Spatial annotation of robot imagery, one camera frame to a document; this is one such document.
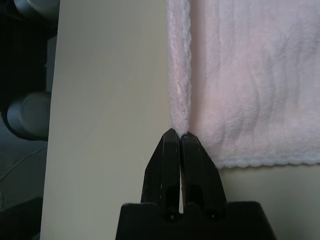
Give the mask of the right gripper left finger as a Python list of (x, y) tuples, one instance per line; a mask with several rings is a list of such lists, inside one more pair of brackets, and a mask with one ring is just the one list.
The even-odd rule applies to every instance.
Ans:
[(156, 204), (162, 213), (179, 212), (180, 140), (167, 130), (160, 138), (144, 172), (141, 202)]

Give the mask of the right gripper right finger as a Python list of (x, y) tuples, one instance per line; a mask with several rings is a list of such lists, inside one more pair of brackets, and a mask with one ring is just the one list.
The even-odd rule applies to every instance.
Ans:
[(225, 205), (227, 203), (218, 168), (200, 140), (188, 132), (180, 139), (183, 203)]

